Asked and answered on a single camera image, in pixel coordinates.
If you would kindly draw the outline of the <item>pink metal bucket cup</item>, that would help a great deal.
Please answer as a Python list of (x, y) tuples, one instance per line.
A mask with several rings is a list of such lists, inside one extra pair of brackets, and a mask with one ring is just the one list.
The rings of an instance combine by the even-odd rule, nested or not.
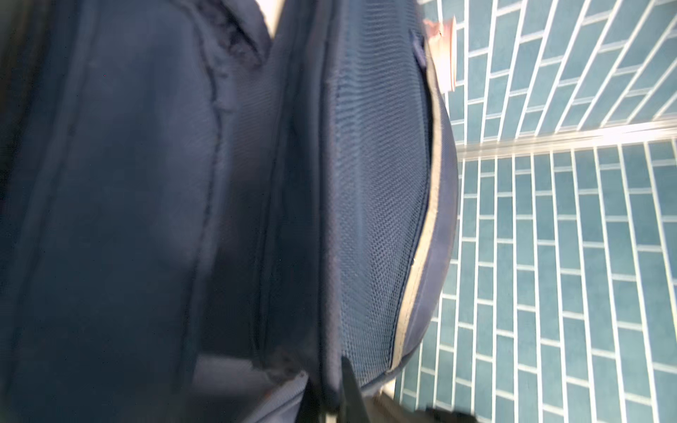
[(453, 17), (444, 22), (423, 21), (428, 45), (437, 70), (437, 81), (442, 93), (454, 92), (457, 84), (457, 21)]

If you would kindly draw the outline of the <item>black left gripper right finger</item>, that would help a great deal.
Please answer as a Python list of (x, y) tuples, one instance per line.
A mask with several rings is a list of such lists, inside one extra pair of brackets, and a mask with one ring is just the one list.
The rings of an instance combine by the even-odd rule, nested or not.
[(338, 411), (339, 423), (370, 423), (370, 416), (363, 400), (361, 388), (354, 375), (351, 362), (341, 358), (341, 402)]

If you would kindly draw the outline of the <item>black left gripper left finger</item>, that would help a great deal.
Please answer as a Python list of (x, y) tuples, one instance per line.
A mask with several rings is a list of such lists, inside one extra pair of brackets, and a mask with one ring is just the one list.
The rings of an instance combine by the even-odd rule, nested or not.
[(307, 382), (297, 414), (297, 423), (324, 423), (324, 411), (312, 382)]

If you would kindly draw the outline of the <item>navy blue student backpack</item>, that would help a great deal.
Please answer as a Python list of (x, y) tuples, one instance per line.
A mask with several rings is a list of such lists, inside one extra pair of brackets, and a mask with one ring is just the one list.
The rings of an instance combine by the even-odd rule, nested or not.
[(419, 4), (1, 4), (1, 419), (370, 422), (451, 262)]

